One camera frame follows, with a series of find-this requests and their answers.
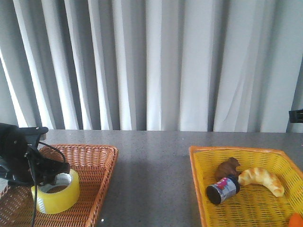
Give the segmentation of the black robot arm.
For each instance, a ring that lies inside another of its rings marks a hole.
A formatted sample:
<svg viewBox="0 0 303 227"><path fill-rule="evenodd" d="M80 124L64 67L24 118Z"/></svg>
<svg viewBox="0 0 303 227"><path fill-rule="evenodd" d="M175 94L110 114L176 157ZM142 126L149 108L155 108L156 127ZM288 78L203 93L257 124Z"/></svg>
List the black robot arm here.
<svg viewBox="0 0 303 227"><path fill-rule="evenodd" d="M0 177L8 185L31 187L35 184L53 184L58 174L68 174L70 164L62 152L45 144L62 156L62 161L46 158L38 150L47 127L25 127L0 124Z"/></svg>

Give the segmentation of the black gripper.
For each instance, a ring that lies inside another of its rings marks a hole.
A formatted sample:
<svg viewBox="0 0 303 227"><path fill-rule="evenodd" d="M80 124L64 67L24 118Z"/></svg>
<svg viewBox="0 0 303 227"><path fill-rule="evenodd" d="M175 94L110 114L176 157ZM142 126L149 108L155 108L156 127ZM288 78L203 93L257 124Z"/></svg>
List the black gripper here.
<svg viewBox="0 0 303 227"><path fill-rule="evenodd" d="M62 156L62 161L46 158L32 146L27 147L25 153L9 158L9 185L55 185L56 175L68 174L71 167L64 154L53 146L49 148L58 152Z"/></svg>

